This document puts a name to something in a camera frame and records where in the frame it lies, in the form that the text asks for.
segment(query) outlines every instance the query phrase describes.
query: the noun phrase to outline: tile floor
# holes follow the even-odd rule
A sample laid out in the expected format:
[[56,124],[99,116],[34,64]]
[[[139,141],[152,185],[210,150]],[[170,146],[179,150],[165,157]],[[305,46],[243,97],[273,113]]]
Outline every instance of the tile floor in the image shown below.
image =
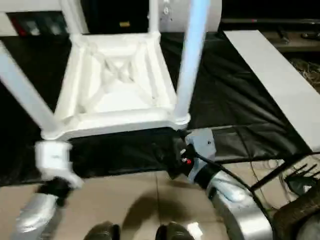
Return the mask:
[[[308,163],[317,162],[307,158]],[[255,162],[259,179],[268,174],[275,161]],[[250,163],[227,167],[249,185],[257,181]],[[32,196],[37,185],[0,188],[0,236],[8,240],[15,218]],[[279,179],[257,191],[265,207],[280,208],[288,203]],[[166,172],[149,172],[89,179],[68,199],[64,218],[54,240],[82,240],[92,226],[104,221],[121,225],[121,240],[154,240],[160,224],[175,221],[183,225],[198,222],[202,240],[228,240],[222,219],[205,193],[183,176],[169,180]]]

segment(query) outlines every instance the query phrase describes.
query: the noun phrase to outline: white panel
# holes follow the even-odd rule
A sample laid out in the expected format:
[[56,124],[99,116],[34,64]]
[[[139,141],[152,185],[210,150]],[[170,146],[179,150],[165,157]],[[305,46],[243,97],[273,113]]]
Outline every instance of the white panel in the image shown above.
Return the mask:
[[259,31],[225,31],[296,131],[320,151],[320,95]]
[[59,0],[0,0],[1,12],[60,11]]
[[0,12],[0,36],[17,36],[17,32],[12,26],[8,16]]

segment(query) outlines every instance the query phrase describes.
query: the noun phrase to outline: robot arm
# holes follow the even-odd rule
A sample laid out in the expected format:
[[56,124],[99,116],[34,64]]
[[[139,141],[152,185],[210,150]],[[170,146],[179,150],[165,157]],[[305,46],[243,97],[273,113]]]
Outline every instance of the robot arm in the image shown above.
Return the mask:
[[274,239],[268,215],[254,192],[232,172],[209,160],[216,152],[211,130],[195,130],[186,136],[185,143],[179,149],[181,172],[205,190],[223,217],[230,239]]
[[36,166],[46,181],[21,210],[12,240],[51,238],[62,218],[65,200],[83,180],[72,171],[69,162],[71,145],[66,142],[42,141],[35,146]]

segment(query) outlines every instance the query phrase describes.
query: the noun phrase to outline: shoe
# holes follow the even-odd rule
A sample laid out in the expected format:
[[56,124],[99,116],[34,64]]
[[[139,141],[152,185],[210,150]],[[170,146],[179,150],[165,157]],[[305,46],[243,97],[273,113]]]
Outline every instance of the shoe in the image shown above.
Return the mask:
[[161,225],[155,235],[155,240],[195,240],[185,227],[175,222]]
[[94,226],[84,240],[120,240],[120,227],[106,221]]

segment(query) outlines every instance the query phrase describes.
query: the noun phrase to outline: black mat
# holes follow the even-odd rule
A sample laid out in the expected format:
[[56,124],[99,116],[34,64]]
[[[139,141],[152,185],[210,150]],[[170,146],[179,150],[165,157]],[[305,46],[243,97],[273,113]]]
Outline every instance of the black mat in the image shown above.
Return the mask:
[[[0,38],[54,109],[71,44],[66,37]],[[183,35],[162,35],[161,47],[176,87]],[[34,143],[40,130],[0,85],[2,164],[0,185],[39,181]],[[288,159],[311,150],[223,34],[208,34],[190,108],[189,129],[211,128],[223,162]],[[169,128],[72,139],[71,160],[81,177],[165,169],[175,158]]]

